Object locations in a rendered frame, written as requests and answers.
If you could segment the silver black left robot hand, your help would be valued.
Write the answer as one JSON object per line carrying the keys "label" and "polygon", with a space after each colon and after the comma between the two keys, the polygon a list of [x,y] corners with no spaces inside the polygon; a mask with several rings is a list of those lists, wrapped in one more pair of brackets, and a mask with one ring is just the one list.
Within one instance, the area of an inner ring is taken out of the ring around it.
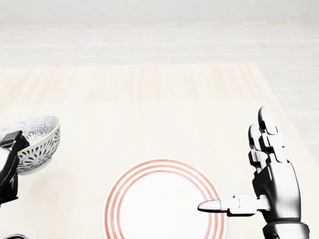
{"label": "silver black left robot hand", "polygon": [[0,206],[18,199],[18,152],[28,146],[21,130],[5,135],[0,141]]}

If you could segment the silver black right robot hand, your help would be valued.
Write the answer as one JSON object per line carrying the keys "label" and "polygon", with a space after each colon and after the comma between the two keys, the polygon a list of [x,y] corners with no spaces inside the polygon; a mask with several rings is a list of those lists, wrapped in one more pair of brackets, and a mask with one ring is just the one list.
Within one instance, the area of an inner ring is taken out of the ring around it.
{"label": "silver black right robot hand", "polygon": [[202,202],[197,209],[206,213],[225,213],[229,217],[249,217],[261,212],[267,223],[300,221],[301,196],[295,170],[284,155],[279,128],[265,106],[258,111],[258,125],[248,129],[250,164],[256,194],[236,194],[231,199]]}

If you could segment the black white patterned bowl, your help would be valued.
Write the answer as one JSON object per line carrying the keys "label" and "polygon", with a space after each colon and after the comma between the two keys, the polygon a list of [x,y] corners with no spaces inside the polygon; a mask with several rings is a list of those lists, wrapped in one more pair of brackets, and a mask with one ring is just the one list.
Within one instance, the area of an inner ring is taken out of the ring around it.
{"label": "black white patterned bowl", "polygon": [[60,120],[56,116],[38,116],[0,128],[0,140],[8,133],[22,131],[29,146],[18,152],[17,174],[28,175],[44,168],[60,142]]}

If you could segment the white plate with red rings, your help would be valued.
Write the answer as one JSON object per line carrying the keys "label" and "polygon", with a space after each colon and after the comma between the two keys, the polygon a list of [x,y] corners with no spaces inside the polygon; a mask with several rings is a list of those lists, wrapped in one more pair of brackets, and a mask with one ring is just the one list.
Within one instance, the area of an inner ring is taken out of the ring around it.
{"label": "white plate with red rings", "polygon": [[213,181],[189,163],[172,158],[138,163],[108,191],[104,239],[226,239],[226,216],[197,208],[220,198]]}

